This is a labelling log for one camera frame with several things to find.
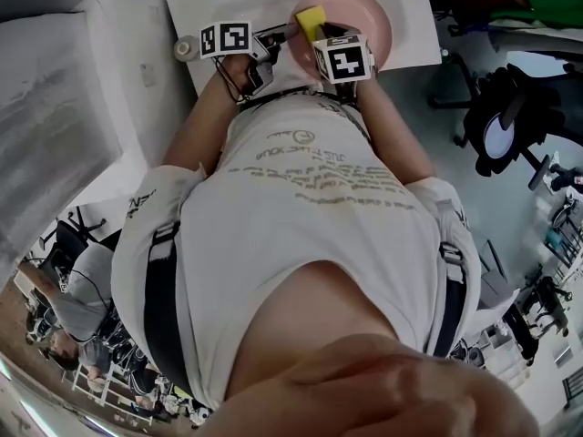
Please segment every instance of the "green cloth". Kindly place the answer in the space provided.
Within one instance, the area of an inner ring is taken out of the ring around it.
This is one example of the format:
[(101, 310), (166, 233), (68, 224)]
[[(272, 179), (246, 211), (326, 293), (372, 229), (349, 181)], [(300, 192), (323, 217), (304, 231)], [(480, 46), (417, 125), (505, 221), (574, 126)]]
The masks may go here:
[(521, 21), (542, 21), (555, 28), (583, 28), (583, 0), (528, 0), (532, 10), (500, 10), (490, 14), (492, 20), (498, 18)]

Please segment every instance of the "white t-shirt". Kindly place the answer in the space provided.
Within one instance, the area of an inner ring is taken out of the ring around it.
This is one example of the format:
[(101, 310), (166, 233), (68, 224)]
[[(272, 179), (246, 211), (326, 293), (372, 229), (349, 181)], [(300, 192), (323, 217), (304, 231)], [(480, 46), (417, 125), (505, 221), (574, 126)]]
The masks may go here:
[[(427, 207), (455, 190), (429, 178), (404, 187), (373, 153), (354, 111), (324, 97), (291, 96), (236, 118), (216, 172), (148, 173), (114, 258), (113, 295), (139, 347), (153, 232), (180, 219), (177, 310), (189, 383), (216, 408), (242, 337), (260, 305), (296, 269), (335, 262), (423, 351), (434, 326), (440, 232)], [(468, 272), (459, 338), (476, 310), (480, 262), (471, 235), (455, 233)]]

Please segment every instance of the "pink bowl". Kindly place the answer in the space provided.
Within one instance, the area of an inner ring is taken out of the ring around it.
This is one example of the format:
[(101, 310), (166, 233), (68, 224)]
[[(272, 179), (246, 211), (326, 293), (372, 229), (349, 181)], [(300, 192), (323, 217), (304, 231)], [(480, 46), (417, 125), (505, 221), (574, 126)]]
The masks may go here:
[[(290, 22), (296, 22), (297, 13), (317, 5), (323, 6), (329, 23), (359, 29), (368, 38), (377, 68), (384, 65), (391, 52), (393, 31), (389, 18), (376, 0), (301, 0), (293, 9)], [(310, 76), (320, 79), (312, 47), (303, 31), (290, 39), (289, 44), (294, 60)]]

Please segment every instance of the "white countertop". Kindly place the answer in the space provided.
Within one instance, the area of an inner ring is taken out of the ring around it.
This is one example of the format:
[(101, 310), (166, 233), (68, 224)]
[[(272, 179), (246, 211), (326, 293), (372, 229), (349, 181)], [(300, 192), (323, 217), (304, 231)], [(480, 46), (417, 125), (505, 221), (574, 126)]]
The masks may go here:
[[(287, 23), (300, 0), (167, 0), (179, 37), (195, 36), (213, 21), (251, 20), (253, 31)], [(393, 28), (393, 48), (382, 67), (395, 69), (407, 66), (441, 63), (435, 21), (429, 0), (376, 0), (385, 10)], [(196, 59), (188, 63), (197, 92), (207, 84), (215, 71), (210, 60)], [(280, 53), (274, 67), (275, 81), (261, 95), (283, 89), (314, 84), (293, 60), (288, 46)]]

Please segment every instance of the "gray shirt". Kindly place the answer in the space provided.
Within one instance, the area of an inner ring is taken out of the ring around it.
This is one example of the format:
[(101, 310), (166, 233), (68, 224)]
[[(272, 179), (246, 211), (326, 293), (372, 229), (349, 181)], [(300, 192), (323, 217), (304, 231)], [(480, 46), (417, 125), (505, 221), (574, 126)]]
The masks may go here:
[(101, 341), (88, 341), (79, 348), (79, 362), (86, 367), (95, 366), (103, 375), (109, 371), (111, 354)]
[(51, 298), (56, 317), (75, 340), (90, 339), (107, 314), (112, 259), (111, 249), (90, 242), (75, 261), (66, 292)]

